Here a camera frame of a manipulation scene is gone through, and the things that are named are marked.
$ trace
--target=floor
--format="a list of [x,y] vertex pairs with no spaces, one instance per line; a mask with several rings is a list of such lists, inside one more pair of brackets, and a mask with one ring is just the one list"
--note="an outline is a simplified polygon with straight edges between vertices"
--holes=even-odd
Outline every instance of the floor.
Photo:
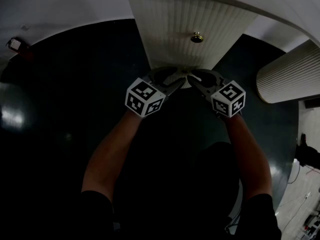
[[[34,64],[16,57],[1,76],[0,104],[11,115],[0,128],[2,149],[6,150],[3,159],[15,166],[14,180],[23,177],[29,183],[21,191],[41,190],[42,198],[36,202],[43,205],[54,195],[52,207],[60,209],[72,205],[89,157],[125,112],[127,87],[150,69],[132,19],[75,28],[32,48]],[[292,169],[298,102],[264,103],[257,95],[255,80],[261,67],[283,54],[270,44],[242,35],[214,68],[246,91],[242,113],[268,158],[275,209]],[[143,120],[117,184],[122,199],[115,198],[115,202],[134,207],[141,220],[146,219],[143,209],[148,212],[148,204],[165,201],[171,205],[166,193],[188,184],[186,175],[197,154],[215,142],[229,142],[223,123],[194,89],[180,89],[161,113]],[[212,168],[221,175],[228,173],[227,162],[212,164]],[[9,174],[11,167],[5,170]],[[28,205],[17,201],[30,207],[35,200],[26,196],[25,202]]]
[[[306,134],[307,144],[310,147],[320,150],[320,108],[305,109],[302,101],[299,102],[297,138],[299,143],[301,133]],[[301,239],[304,221],[320,200],[320,174],[306,166],[300,167],[299,172],[299,166],[299,162],[295,160],[288,182],[293,182],[295,179],[296,181],[287,185],[281,203],[276,210],[278,226],[282,232],[292,219],[282,234],[282,240]]]

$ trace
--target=black shirt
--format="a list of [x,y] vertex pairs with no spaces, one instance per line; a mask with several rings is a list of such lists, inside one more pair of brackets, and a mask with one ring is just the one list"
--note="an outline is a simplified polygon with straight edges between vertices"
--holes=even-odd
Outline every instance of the black shirt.
[[[115,237],[113,227],[113,207],[106,196],[95,191],[82,192],[80,195],[79,211],[81,213],[79,215],[81,225],[80,230],[84,235],[88,233],[91,238],[94,235],[102,239],[113,239]],[[176,230],[175,227],[167,228],[166,220],[170,219],[170,216],[160,218],[157,220],[157,223],[155,223],[156,225],[152,225],[152,218],[144,218],[146,223],[141,221],[140,226],[135,232],[121,232],[121,239],[132,238],[133,235],[137,234],[137,237],[140,239],[154,239],[162,235],[165,235],[166,238],[169,236],[183,235],[183,238],[188,239],[204,239],[203,236],[199,237],[203,232],[201,228],[197,228],[195,232],[191,230],[192,227],[190,226],[186,226],[184,230]],[[281,231],[277,225],[272,197],[268,194],[259,194],[244,202],[235,235],[228,235],[224,229],[215,228],[214,224],[209,232],[212,232],[212,234],[207,235],[205,238],[246,240],[281,239]]]

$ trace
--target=person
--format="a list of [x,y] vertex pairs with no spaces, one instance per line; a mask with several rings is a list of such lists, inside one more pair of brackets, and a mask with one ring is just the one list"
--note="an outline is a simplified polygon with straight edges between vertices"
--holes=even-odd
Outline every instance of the person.
[[320,170],[320,153],[313,147],[307,145],[307,136],[302,133],[300,146],[296,146],[295,158],[302,167],[312,166]]
[[[281,239],[281,231],[278,228],[273,209],[272,178],[268,160],[240,114],[231,118],[223,117],[222,120],[226,126],[231,145],[221,142],[218,145],[224,150],[229,149],[228,152],[233,154],[234,167],[237,169],[243,185],[243,202],[235,235],[226,233],[224,230],[226,223],[222,222],[220,217],[215,220],[220,210],[223,210],[224,204],[216,203],[211,199],[212,189],[215,187],[217,190],[216,186],[220,186],[218,183],[221,183],[222,180],[217,181],[217,179],[205,177],[206,173],[210,173],[208,166],[198,170],[200,173],[196,179],[196,186],[191,183],[188,185],[191,198],[183,203],[182,209],[175,212],[179,201],[175,202],[170,209],[161,206],[160,201],[148,202],[149,216],[145,217],[143,221],[137,219],[137,213],[130,214],[131,224],[138,224],[139,228],[127,227],[123,229],[121,224],[120,230],[126,231],[122,234],[123,239],[135,236],[140,239],[153,239],[160,236],[166,238],[179,236],[186,239]],[[142,119],[138,115],[128,110],[98,145],[88,162],[80,194],[79,217],[82,225],[81,232],[87,232],[91,237],[93,235],[105,239],[116,237],[113,227],[115,185],[141,122]],[[212,158],[215,155],[214,150],[217,149],[208,148],[204,153],[207,157]],[[201,184],[202,180],[204,182],[211,181],[211,183]],[[223,185],[225,188],[219,191],[218,195],[216,192],[214,193],[215,196],[220,197],[220,202],[228,199],[229,196],[228,183],[223,182]],[[164,186],[159,189],[159,192],[164,193],[163,196],[167,196],[167,199],[171,198]]]

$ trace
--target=wall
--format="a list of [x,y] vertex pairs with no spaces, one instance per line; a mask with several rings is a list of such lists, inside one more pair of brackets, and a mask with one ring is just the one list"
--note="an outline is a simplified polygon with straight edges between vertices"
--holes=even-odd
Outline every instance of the wall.
[[[11,37],[22,37],[32,45],[79,26],[132,18],[128,0],[0,0],[0,57],[15,55],[5,46]],[[257,17],[245,34],[285,52],[308,39],[292,27],[264,16]]]

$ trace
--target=brass door knob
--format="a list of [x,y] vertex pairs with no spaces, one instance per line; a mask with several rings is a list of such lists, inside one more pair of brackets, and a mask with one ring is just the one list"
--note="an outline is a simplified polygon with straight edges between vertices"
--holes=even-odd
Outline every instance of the brass door knob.
[[191,41],[194,43],[201,43],[204,40],[202,36],[200,36],[199,32],[194,32],[194,36],[191,37]]

